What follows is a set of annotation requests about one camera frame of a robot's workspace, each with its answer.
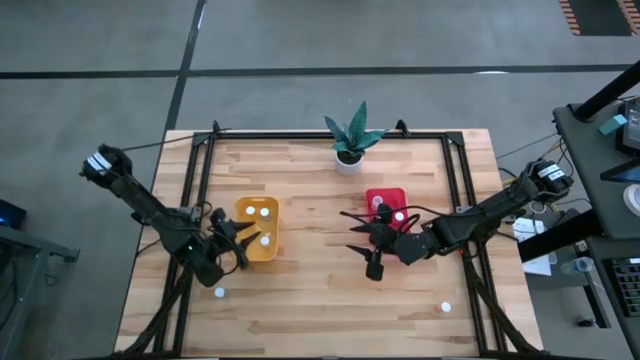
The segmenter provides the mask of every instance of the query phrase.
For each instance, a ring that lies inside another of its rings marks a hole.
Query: concrete floor
[[[0,72],[176,70],[195,7],[195,0],[5,0]],[[192,68],[597,65],[633,63],[639,50],[640,38],[571,35],[555,0],[210,0]],[[553,133],[554,107],[586,99],[616,75],[193,78],[176,128],[207,129],[214,119],[237,129],[322,128],[323,115],[346,118],[367,100],[371,127],[401,118],[413,128],[488,128],[499,155]],[[121,201],[77,173],[103,142],[160,140],[175,84],[0,81],[0,198],[29,211],[28,232],[82,249],[76,264],[51,261],[60,281],[43,280],[24,358],[112,350],[140,228]],[[552,143],[499,164],[517,172]],[[150,186],[158,149],[130,155],[135,176]],[[569,199],[583,196],[578,182]],[[531,291],[547,350],[631,358],[616,326],[571,325],[589,315],[580,289]]]

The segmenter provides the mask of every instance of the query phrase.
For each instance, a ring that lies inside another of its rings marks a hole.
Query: wood grain
[[[172,131],[167,139],[190,133]],[[501,189],[495,156],[487,130],[464,130],[464,136],[480,201]],[[179,141],[163,149],[153,192],[168,206],[179,202],[189,144],[190,140]],[[227,290],[227,298],[217,299],[213,288],[194,285],[183,356],[477,354],[460,257],[436,257],[407,267],[386,256],[384,279],[370,281],[364,276],[363,259],[344,247],[366,246],[367,237],[349,232],[354,220],[338,215],[340,210],[364,212],[364,193],[372,187],[402,187],[409,204],[452,211],[440,142],[383,140],[367,152],[363,173],[354,177],[333,170],[331,144],[216,141],[208,201],[235,217],[234,203],[242,196],[277,198],[280,249],[274,261],[255,263],[223,278],[217,286]],[[454,159],[461,179],[455,153]],[[153,230],[145,230],[140,246],[156,239]],[[524,336],[541,347],[516,244],[496,237],[487,248],[501,306]],[[158,308],[167,263],[161,246],[137,259],[116,349],[126,348]],[[223,263],[231,266],[229,259]],[[435,311],[442,301],[453,305],[450,314]],[[492,343],[486,308],[483,317]],[[169,334],[168,346],[173,333]]]

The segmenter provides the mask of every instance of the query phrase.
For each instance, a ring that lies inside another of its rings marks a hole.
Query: black desk
[[[615,136],[603,136],[600,125],[618,113],[619,105],[609,105],[592,123],[575,119],[568,107],[553,111],[558,132],[562,135],[576,171],[582,180],[593,208],[571,220],[537,235],[519,246],[523,261],[587,240],[589,255],[603,281],[631,353],[640,358],[640,318],[628,318],[615,295],[602,263],[605,259],[640,257],[640,218],[624,204],[622,194],[628,184],[600,180],[600,173],[621,165],[631,157],[615,149]]]

